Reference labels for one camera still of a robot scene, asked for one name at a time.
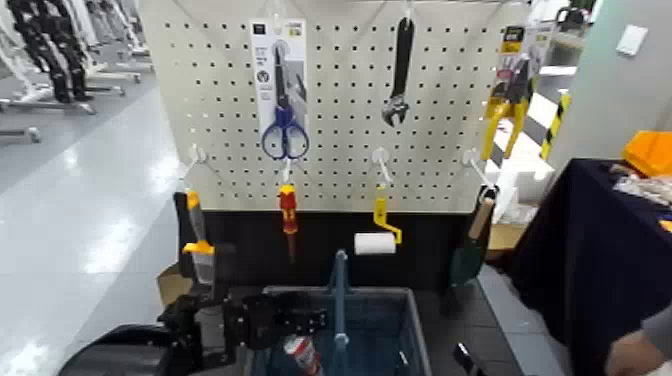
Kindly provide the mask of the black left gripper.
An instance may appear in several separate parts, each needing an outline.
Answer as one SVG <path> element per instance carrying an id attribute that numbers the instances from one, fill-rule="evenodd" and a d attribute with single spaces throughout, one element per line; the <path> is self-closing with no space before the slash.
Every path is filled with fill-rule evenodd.
<path id="1" fill-rule="evenodd" d="M 311 310 L 310 296 L 305 292 L 258 294 L 239 303 L 224 301 L 224 342 L 231 350 L 241 346 L 266 349 L 284 338 L 286 331 L 310 336 L 326 326 L 327 311 Z"/>

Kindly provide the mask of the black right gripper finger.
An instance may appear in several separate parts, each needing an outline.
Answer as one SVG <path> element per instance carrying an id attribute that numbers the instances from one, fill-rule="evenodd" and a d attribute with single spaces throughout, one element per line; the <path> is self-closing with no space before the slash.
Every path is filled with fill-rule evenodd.
<path id="1" fill-rule="evenodd" d="M 468 376 L 487 376 L 481 362 L 474 357 L 467 346 L 458 342 L 453 350 L 453 359 Z"/>

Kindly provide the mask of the person's bare hand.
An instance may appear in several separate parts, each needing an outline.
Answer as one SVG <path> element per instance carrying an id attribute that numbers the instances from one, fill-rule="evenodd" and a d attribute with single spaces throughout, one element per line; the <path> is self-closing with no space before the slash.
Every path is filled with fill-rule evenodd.
<path id="1" fill-rule="evenodd" d="M 657 370 L 666 361 L 666 356 L 639 330 L 610 345 L 605 373 L 607 376 L 645 375 Z"/>

